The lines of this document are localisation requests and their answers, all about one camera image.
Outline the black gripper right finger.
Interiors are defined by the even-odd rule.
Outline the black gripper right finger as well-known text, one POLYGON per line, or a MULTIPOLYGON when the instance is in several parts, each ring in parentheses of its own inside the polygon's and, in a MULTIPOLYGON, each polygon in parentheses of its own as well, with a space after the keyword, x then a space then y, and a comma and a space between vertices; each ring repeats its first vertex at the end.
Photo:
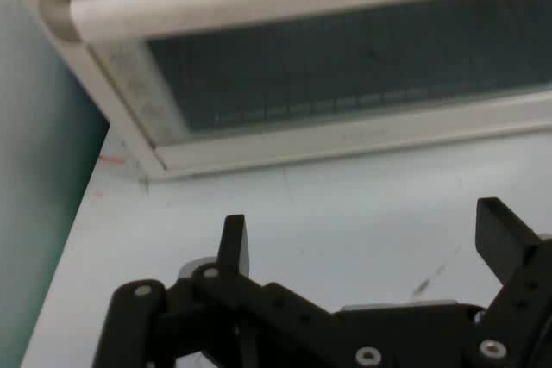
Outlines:
POLYGON ((491 197, 477 202, 475 245, 503 287, 467 339, 467 366, 550 367, 551 241, 491 197))

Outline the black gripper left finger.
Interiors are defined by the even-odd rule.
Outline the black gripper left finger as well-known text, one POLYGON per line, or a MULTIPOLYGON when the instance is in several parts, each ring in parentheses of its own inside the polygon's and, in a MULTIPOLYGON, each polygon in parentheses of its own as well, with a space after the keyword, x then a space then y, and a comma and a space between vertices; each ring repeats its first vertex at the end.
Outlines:
POLYGON ((172 367, 203 352, 228 367, 351 367, 338 318, 278 284, 248 277, 244 215, 230 215, 215 259, 167 288, 145 279, 110 300, 93 364, 172 367))

